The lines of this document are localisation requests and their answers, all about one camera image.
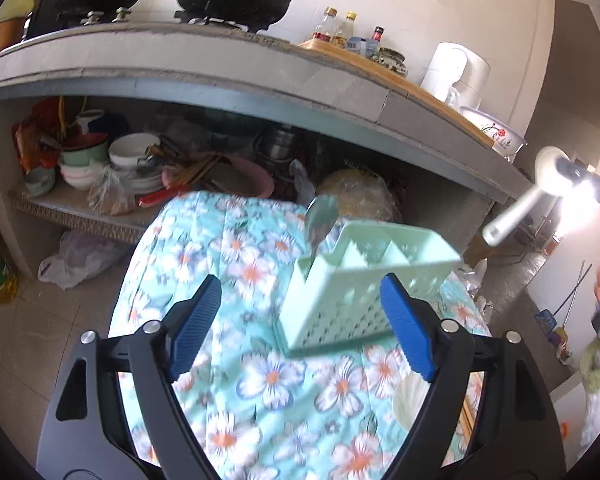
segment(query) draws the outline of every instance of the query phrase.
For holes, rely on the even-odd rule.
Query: wooden cutting board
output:
[[[464,133],[480,142],[483,146],[486,146],[487,148],[491,148],[493,146],[493,139],[491,139],[491,137],[487,134],[481,132],[480,129],[473,123],[469,122],[466,118],[452,108],[438,101],[426,90],[423,90],[411,81],[400,77],[388,68],[385,68],[384,66],[373,62],[366,57],[359,56],[358,54],[354,54],[353,52],[349,52],[343,48],[339,48],[322,40],[305,41],[304,43],[301,43],[299,47],[304,48],[305,50],[311,50],[312,52],[324,54],[331,59],[336,59],[343,63],[347,63],[358,70],[366,72],[372,76],[373,79],[378,80],[380,84],[388,86],[389,88],[406,95],[410,99],[428,108],[433,113],[454,124],[464,131]]]

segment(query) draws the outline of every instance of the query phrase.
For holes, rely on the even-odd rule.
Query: blue gripper pad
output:
[[[429,303],[411,298],[393,273],[380,282],[380,301],[411,369],[430,383],[438,371],[433,336],[440,318]]]
[[[171,318],[174,322],[173,332],[168,330],[171,336],[171,359],[167,378],[170,382],[191,370],[193,361],[216,318],[221,298],[220,280],[210,274],[190,300],[180,301],[171,307],[167,314],[168,317],[172,312],[174,314]]]

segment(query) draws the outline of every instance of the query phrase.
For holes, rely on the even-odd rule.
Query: floral stool cover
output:
[[[272,325],[293,261],[308,252],[304,212],[292,203],[208,192],[172,200],[142,236],[113,313],[109,335],[130,334],[191,298],[208,274],[220,279],[212,329],[173,387],[221,478],[381,478],[406,437],[392,397],[411,370],[395,337],[314,358],[289,360],[278,352]],[[321,250],[331,250],[340,228]],[[454,275],[434,307],[489,335]],[[131,375],[121,374],[120,383],[136,449],[157,464]],[[472,374],[474,409],[480,390],[480,376]],[[465,449],[458,425],[445,463]]]

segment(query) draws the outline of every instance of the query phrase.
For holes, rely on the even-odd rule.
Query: white ladle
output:
[[[536,156],[536,184],[513,205],[505,209],[482,230],[482,238],[491,247],[499,245],[546,194],[564,196],[574,183],[558,173],[556,161],[569,157],[555,146],[546,146]]]

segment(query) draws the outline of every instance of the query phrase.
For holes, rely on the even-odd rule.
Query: metal bolt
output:
[[[80,336],[80,342],[83,345],[88,345],[96,339],[96,333],[93,330],[87,330],[84,334]]]
[[[518,332],[516,332],[515,330],[509,330],[507,332],[506,338],[507,338],[507,341],[509,341],[510,343],[513,343],[514,345],[517,345],[520,341],[522,341],[520,334]]]
[[[142,327],[142,331],[145,334],[155,334],[158,330],[160,330],[160,321],[156,321],[155,319],[153,321],[147,321]]]
[[[460,326],[458,322],[453,319],[443,319],[440,324],[442,330],[444,330],[448,334],[452,334],[453,332],[457,332]]]

